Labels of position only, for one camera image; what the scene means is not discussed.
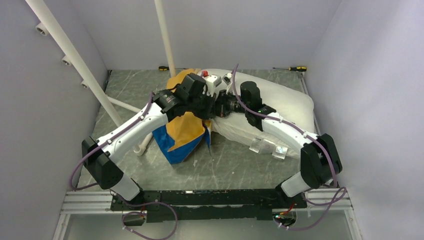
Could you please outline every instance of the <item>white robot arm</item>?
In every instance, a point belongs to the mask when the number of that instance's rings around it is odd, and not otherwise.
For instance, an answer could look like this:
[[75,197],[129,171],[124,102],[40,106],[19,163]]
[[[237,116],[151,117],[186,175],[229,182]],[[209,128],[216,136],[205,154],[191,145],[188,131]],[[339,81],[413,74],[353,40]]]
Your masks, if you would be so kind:
[[[98,146],[103,147],[88,157],[84,166],[102,189],[111,189],[132,204],[143,203],[143,190],[119,169],[117,163],[133,145],[144,139],[147,134],[164,126],[175,117],[182,116],[185,112],[193,112],[201,119],[223,117],[234,111],[244,112],[240,107],[235,106],[234,102],[228,103],[234,98],[228,95],[226,90],[222,90],[224,92],[220,92],[218,96],[213,93],[215,87],[220,83],[220,77],[188,74],[184,81],[175,87],[175,92],[171,92],[169,89],[159,91],[152,98],[151,103],[117,129],[97,140],[91,137],[86,138],[82,142],[84,155]],[[262,104],[259,89],[254,82],[244,82],[240,88],[240,97],[244,103],[249,105],[250,109],[272,118],[246,112],[248,122],[261,131],[270,133],[287,143],[301,156],[300,172],[275,188],[282,196],[282,200],[291,198],[307,189],[318,188],[331,179],[328,163],[326,164],[325,159],[320,156],[320,149],[314,141],[320,142],[328,150],[331,160],[337,166],[337,174],[342,170],[336,147],[329,135],[318,136],[306,131],[300,133],[292,126],[282,123],[281,120],[284,120],[282,116],[272,107]]]

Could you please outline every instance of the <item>purple wall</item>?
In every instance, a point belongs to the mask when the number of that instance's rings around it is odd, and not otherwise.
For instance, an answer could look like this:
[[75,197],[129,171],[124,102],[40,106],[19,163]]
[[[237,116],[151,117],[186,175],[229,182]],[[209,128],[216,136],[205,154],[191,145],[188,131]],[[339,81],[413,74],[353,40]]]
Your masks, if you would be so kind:
[[[153,0],[70,0],[108,69],[156,69],[167,59]],[[304,65],[341,0],[164,0],[178,68]]]
[[[107,71],[68,0],[46,1],[96,79]],[[24,0],[0,3],[0,239],[49,240],[99,102]]]
[[424,1],[344,0],[306,84],[364,239],[424,239]]

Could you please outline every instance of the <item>white pillow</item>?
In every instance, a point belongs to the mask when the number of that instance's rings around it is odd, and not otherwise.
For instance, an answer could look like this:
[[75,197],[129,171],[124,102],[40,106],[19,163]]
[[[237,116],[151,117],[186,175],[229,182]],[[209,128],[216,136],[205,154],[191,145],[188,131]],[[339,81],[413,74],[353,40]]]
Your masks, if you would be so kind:
[[[211,75],[224,76],[229,70],[224,69],[204,69]],[[246,81],[255,82],[260,89],[262,102],[274,109],[290,122],[295,123],[300,128],[314,133],[314,102],[312,99],[291,88],[279,85],[277,83],[237,72],[235,74],[235,84],[237,93],[240,94],[240,84]],[[215,92],[226,89],[227,85],[221,83]],[[254,137],[277,143],[279,140],[275,136],[262,132],[256,127],[251,126],[243,113],[231,113],[227,117],[216,117],[212,120],[212,131],[224,136],[226,139],[250,146]],[[299,155],[291,148],[287,151],[287,156],[298,158]]]

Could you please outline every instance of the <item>marble floor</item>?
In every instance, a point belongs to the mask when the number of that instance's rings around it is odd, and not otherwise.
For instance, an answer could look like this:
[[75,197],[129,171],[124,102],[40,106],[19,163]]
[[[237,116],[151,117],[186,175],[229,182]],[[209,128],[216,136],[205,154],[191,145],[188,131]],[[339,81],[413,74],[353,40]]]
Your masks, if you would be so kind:
[[[301,81],[295,72],[279,69],[239,72],[302,91]],[[143,108],[149,92],[163,89],[169,77],[169,71],[114,70],[105,92],[119,101]],[[119,106],[115,108],[124,121],[135,114]],[[115,128],[116,125],[101,107],[93,138],[101,137]],[[281,161],[271,155],[257,154],[250,151],[248,146],[212,133],[210,152],[206,143],[201,142],[182,163],[169,164],[153,139],[143,156],[138,157],[129,151],[118,166],[144,190],[258,189],[274,188],[295,174],[299,169],[299,160],[287,157]],[[78,185],[93,182],[94,179],[83,168]],[[87,191],[101,189],[94,186]]]

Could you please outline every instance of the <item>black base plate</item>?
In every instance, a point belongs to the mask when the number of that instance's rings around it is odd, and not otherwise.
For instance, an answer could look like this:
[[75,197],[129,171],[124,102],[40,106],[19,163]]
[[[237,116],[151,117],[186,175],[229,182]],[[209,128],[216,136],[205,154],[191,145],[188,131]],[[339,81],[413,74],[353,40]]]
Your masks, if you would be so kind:
[[[144,201],[163,202],[172,205],[179,220],[241,219],[256,218],[272,220],[272,209],[306,208],[300,194],[281,202],[274,188],[271,189],[230,189],[230,190],[167,190],[144,191]],[[128,207],[116,196],[110,210],[134,211],[141,207]],[[160,223],[174,220],[173,213],[159,204],[146,206],[147,222]]]

